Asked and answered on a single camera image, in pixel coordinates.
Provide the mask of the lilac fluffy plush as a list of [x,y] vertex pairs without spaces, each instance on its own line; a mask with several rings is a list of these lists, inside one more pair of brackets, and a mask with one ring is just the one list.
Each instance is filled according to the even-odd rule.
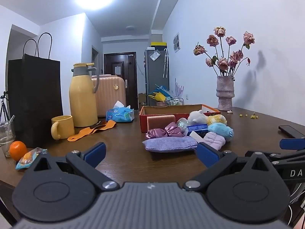
[[221,135],[218,135],[214,132],[208,132],[203,137],[203,142],[215,150],[220,150],[226,143],[225,138]]

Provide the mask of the blue handkerchief tissue box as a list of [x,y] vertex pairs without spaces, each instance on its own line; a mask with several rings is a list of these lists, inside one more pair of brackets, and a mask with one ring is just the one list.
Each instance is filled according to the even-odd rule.
[[198,135],[204,135],[204,134],[208,133],[208,125],[202,124],[202,125],[187,126],[186,132],[187,132],[187,136],[190,136],[190,134],[192,132],[195,132]]

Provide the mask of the light blue plush toy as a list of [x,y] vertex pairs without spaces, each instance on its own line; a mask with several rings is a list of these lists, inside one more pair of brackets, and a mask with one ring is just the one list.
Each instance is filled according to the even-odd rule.
[[234,130],[223,123],[212,123],[208,126],[208,131],[224,137],[226,142],[230,142],[234,137]]

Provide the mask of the white yellow plush toy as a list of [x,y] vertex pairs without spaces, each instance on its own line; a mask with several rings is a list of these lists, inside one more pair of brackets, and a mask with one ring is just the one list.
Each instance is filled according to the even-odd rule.
[[189,126],[203,125],[203,124],[207,124],[209,126],[213,123],[223,123],[227,125],[227,120],[223,115],[216,114],[216,115],[206,116],[202,112],[202,110],[192,111],[189,114],[187,121]]

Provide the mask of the black smartphone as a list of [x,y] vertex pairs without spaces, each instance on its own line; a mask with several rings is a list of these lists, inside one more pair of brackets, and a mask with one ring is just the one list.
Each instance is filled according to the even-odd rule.
[[300,133],[298,130],[296,130],[295,128],[289,126],[289,125],[281,125],[278,127],[278,129],[286,134],[287,136],[289,136],[290,138],[293,139],[304,139],[305,135]]

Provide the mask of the white small box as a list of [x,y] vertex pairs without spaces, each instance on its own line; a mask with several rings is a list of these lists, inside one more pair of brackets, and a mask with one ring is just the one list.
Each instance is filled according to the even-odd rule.
[[194,140],[196,140],[198,143],[202,143],[204,141],[204,139],[200,135],[198,135],[195,131],[192,131],[189,136]]

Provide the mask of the yellow dried buds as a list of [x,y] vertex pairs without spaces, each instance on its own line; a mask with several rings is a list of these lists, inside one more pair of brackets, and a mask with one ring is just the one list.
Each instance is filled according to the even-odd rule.
[[249,114],[240,114],[240,117],[249,117],[251,119],[258,119],[258,116],[255,113],[252,113],[251,115]]

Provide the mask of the yellow ceramic mug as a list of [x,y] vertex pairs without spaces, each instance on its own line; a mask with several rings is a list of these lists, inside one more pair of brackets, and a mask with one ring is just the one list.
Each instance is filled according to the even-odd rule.
[[71,115],[53,117],[51,122],[51,135],[53,139],[67,139],[70,136],[75,135],[75,127]]

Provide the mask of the blue tissue pack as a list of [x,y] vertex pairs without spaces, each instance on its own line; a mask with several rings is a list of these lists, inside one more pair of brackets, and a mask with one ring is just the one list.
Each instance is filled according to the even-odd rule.
[[125,106],[119,100],[116,101],[114,107],[107,111],[106,121],[113,120],[116,123],[130,123],[134,120],[134,109]]

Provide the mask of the red cardboard box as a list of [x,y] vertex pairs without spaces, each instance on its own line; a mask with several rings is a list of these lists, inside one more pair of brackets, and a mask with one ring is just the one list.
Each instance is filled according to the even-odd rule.
[[143,106],[139,112],[140,129],[142,133],[148,131],[148,118],[156,117],[165,120],[169,117],[171,120],[175,118],[177,122],[181,118],[187,119],[193,111],[202,110],[206,116],[220,114],[218,109],[209,107],[205,104],[188,104],[183,106]]

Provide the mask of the yellow thermos jug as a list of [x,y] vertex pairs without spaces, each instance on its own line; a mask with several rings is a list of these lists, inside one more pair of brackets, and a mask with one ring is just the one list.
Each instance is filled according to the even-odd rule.
[[70,111],[75,127],[89,127],[98,122],[96,92],[99,78],[94,84],[90,72],[96,71],[94,63],[77,63],[71,69],[73,76],[69,87]]

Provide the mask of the colourful snack packet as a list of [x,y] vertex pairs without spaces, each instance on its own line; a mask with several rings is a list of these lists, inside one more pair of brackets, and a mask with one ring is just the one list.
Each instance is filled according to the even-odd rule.
[[41,153],[46,153],[47,149],[43,148],[35,148],[27,152],[17,163],[15,169],[21,170],[21,169],[27,169],[31,166],[31,164],[35,161],[35,159],[38,157]]

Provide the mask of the pink textured vase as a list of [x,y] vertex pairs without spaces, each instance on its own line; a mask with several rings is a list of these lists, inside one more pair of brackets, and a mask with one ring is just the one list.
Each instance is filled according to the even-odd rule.
[[234,79],[231,76],[218,76],[216,96],[218,97],[218,110],[230,111],[233,107]]

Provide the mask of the peach hard-shell suitcase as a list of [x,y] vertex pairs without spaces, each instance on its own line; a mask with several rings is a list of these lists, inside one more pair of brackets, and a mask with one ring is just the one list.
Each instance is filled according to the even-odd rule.
[[114,107],[116,101],[126,105],[125,81],[119,76],[102,74],[99,76],[99,86],[96,92],[98,117],[105,117],[108,110]]

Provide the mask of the yellow watering can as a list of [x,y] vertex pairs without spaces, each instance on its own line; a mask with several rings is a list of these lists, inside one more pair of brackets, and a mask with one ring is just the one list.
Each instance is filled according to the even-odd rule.
[[148,97],[152,98],[156,102],[165,102],[166,96],[164,96],[161,92],[153,92],[152,95],[148,95]]

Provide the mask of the orange fruit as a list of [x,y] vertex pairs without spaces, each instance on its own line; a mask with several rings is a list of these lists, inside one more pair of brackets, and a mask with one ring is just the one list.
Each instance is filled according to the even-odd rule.
[[26,145],[21,141],[14,141],[10,144],[9,154],[15,161],[19,161],[27,152]]

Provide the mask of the black paper shopping bag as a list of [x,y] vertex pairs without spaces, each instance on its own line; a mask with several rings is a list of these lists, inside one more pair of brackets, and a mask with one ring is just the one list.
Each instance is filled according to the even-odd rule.
[[60,62],[39,53],[9,60],[7,91],[16,139],[30,148],[53,141],[51,119],[63,114]]

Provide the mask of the glass cup with straw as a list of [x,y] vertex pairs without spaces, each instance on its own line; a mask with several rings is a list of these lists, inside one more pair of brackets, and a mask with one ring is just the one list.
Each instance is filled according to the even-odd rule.
[[0,126],[0,145],[6,158],[10,157],[9,147],[15,140],[15,134],[13,129],[13,121],[15,115],[9,121],[1,122]]

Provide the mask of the dried pink roses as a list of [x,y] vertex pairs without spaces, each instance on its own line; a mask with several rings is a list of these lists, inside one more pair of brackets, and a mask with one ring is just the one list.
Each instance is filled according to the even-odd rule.
[[217,26],[213,30],[213,34],[208,36],[206,43],[214,49],[214,52],[208,53],[204,46],[196,44],[193,54],[205,55],[206,65],[212,68],[218,77],[234,77],[241,64],[247,66],[251,64],[250,58],[244,55],[243,50],[248,50],[255,44],[254,35],[245,31],[240,49],[233,51],[232,46],[237,44],[237,40],[233,36],[228,36],[226,29],[222,26]]

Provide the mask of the grey refrigerator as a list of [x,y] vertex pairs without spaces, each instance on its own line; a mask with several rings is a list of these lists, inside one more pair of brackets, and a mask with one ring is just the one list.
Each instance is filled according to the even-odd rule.
[[145,51],[145,84],[147,105],[156,106],[156,101],[148,97],[157,87],[163,86],[169,90],[169,74],[164,70],[166,51]]

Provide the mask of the yellow box atop fridge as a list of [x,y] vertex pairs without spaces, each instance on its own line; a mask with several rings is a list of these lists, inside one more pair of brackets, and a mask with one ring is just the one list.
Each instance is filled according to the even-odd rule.
[[155,47],[155,46],[167,46],[166,42],[151,42],[150,44],[151,47]]

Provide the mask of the wall picture frame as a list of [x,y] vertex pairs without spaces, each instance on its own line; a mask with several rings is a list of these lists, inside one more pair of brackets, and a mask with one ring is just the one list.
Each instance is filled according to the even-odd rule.
[[174,52],[177,52],[180,50],[180,36],[179,33],[176,34],[176,36],[173,39],[173,48]]

